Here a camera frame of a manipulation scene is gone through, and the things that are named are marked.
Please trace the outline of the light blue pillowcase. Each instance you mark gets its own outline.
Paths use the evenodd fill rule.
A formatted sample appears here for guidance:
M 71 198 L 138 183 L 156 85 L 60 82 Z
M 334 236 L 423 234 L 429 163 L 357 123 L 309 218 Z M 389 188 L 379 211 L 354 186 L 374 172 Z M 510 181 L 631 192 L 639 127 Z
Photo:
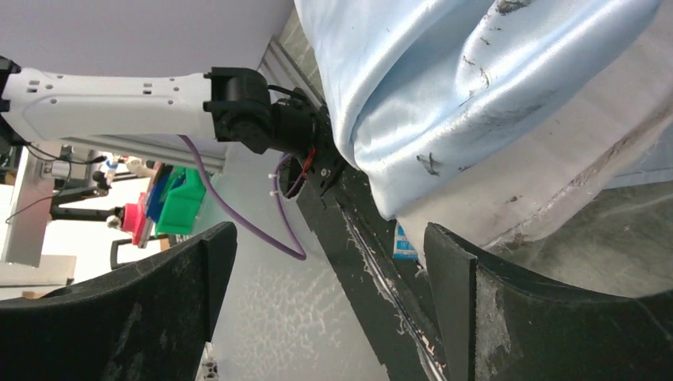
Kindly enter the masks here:
M 340 154 L 397 217 L 537 127 L 660 1 L 298 1 Z

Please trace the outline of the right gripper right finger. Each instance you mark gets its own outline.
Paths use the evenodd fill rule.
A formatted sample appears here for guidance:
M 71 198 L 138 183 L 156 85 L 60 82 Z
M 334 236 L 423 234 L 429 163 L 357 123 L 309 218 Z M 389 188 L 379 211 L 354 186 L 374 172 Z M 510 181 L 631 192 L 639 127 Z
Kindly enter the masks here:
M 672 293 L 589 291 L 441 225 L 424 251 L 450 380 L 669 380 Z

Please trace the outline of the white pillow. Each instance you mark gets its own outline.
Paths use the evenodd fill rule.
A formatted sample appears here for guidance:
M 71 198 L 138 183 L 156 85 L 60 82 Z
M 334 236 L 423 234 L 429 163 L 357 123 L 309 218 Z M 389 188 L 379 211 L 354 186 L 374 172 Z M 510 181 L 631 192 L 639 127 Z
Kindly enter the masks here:
M 487 250 L 537 241 L 629 170 L 670 166 L 671 11 L 541 126 L 402 213 L 410 242 L 431 223 Z

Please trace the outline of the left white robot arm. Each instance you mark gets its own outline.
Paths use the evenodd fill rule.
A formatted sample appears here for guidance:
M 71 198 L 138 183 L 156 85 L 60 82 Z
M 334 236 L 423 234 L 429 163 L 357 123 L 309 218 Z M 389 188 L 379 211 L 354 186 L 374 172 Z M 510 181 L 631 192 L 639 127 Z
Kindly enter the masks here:
M 174 77 L 63 75 L 1 60 L 1 141 L 9 146 L 103 135 L 172 134 L 304 157 L 317 110 L 298 90 L 273 101 L 258 71 L 215 67 Z

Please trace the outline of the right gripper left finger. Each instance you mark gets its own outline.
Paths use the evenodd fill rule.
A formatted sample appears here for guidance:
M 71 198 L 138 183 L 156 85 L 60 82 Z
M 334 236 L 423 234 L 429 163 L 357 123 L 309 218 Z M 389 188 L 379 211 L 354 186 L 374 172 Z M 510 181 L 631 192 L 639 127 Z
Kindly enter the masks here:
M 41 298 L 1 303 L 4 380 L 193 380 L 237 253 L 223 222 Z

